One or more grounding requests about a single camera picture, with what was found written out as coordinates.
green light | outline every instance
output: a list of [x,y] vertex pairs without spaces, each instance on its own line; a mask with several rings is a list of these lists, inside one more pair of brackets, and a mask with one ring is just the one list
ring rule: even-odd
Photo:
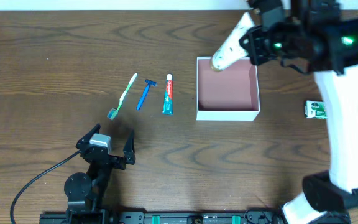
[[282,48],[283,45],[282,45],[281,43],[275,43],[275,44],[274,44],[274,47],[275,47],[275,48]]
[[354,39],[350,38],[350,37],[342,37],[342,43],[344,45],[352,45],[354,42]]

red and teal toothpaste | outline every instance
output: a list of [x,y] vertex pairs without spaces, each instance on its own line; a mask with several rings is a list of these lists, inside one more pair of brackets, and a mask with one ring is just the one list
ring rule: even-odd
[[167,75],[167,86],[165,87],[164,107],[162,108],[162,114],[172,115],[172,74]]

cable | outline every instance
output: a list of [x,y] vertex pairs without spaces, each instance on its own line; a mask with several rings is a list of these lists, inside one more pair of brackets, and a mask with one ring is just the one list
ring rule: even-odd
[[67,157],[65,160],[59,162],[58,164],[54,165],[53,167],[43,171],[41,174],[39,174],[37,177],[34,177],[32,180],[30,180],[29,183],[27,183],[23,188],[22,190],[19,191],[19,193],[17,193],[15,199],[13,200],[12,202],[12,205],[11,205],[11,222],[12,224],[16,224],[15,222],[15,218],[13,216],[13,211],[15,209],[15,204],[17,202],[17,199],[19,199],[20,195],[23,194],[23,192],[32,184],[34,183],[36,180],[38,180],[39,178],[41,178],[43,175],[49,173],[50,171],[56,169],[57,167],[60,167],[61,165],[63,165],[64,163],[66,163],[67,161],[69,161],[70,159],[72,159],[73,157],[75,157],[77,154],[79,154],[80,152],[79,151],[76,151],[74,154],[72,154],[71,156]]

wooden surface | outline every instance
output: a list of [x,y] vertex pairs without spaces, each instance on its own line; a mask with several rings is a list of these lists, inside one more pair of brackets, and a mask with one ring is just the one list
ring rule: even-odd
[[[74,153],[96,123],[112,136],[114,154],[122,154],[130,129],[136,134],[136,165],[115,170],[106,194],[112,207],[274,207],[300,193],[304,175],[328,169],[326,122],[303,117],[304,101],[320,100],[313,77],[277,62],[258,68],[255,121],[195,121],[196,57],[212,55],[242,13],[0,12],[0,223],[9,223],[16,193]],[[135,72],[111,122],[106,115]],[[175,80],[174,116],[161,115],[167,73]],[[136,111],[146,78],[158,86]],[[19,199],[16,221],[64,211],[67,177],[87,168],[76,157],[36,181]],[[351,215],[358,223],[358,209]]]

robotic arm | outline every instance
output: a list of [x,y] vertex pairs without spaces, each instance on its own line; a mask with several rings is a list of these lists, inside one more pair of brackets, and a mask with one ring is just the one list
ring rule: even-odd
[[248,55],[251,63],[303,58],[326,105],[331,146],[329,172],[305,177],[303,192],[283,206],[288,223],[309,223],[326,211],[358,207],[358,19],[342,21],[335,0],[293,0],[285,18],[280,0],[249,1],[262,25],[246,13],[211,59],[224,70]]

